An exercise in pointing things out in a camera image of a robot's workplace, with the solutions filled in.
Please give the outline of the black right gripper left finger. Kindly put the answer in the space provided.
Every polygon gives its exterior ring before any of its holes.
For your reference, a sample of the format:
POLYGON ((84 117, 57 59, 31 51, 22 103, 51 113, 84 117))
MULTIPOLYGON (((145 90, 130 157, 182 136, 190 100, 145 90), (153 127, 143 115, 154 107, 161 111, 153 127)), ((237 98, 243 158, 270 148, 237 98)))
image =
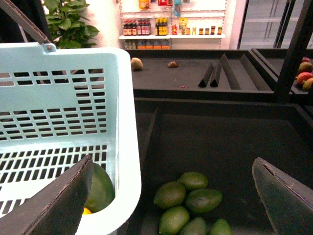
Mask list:
POLYGON ((73 235, 76 233, 93 175, 86 155, 23 204, 0 219, 2 235, 73 235))

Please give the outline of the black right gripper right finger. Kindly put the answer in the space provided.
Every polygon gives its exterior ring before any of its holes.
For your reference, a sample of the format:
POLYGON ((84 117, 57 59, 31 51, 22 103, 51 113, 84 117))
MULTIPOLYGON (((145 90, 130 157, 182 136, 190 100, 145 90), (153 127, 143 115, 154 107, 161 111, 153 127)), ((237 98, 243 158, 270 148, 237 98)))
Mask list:
POLYGON ((262 158, 252 176, 267 217, 277 235, 313 233, 313 190, 262 158))

